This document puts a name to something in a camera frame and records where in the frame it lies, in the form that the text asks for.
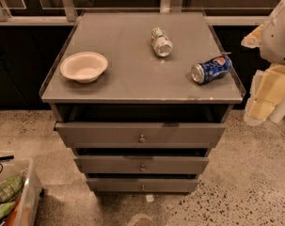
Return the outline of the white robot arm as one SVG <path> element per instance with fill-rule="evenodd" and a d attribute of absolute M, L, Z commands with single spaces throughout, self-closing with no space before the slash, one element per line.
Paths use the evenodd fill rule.
<path fill-rule="evenodd" d="M 257 126 L 267 119 L 277 123 L 285 116 L 285 0 L 281 0 L 263 24 L 245 36 L 244 47 L 260 49 L 271 63 L 253 76 L 244 121 Z"/>

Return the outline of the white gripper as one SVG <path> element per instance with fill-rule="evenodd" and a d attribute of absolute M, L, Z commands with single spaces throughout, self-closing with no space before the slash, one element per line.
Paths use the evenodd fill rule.
<path fill-rule="evenodd" d="M 271 63 L 285 64 L 285 0 L 281 0 L 263 25 L 246 35 L 241 45 L 260 48 L 261 57 Z"/>

